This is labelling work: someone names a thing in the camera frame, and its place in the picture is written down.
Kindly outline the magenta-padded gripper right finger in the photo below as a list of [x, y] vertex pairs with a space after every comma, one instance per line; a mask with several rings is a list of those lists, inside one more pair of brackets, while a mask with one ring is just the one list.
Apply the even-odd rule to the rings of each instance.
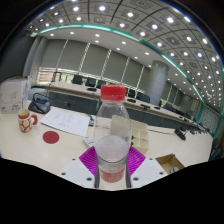
[[128, 188], [140, 188], [167, 176], [155, 158], [145, 157], [131, 147], [127, 157], [126, 184]]

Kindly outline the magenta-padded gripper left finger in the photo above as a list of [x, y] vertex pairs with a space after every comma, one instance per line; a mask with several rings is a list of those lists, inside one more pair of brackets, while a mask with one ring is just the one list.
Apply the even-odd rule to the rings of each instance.
[[60, 171], [59, 176], [84, 188], [96, 187], [98, 164], [93, 147], [78, 158], [72, 158]]

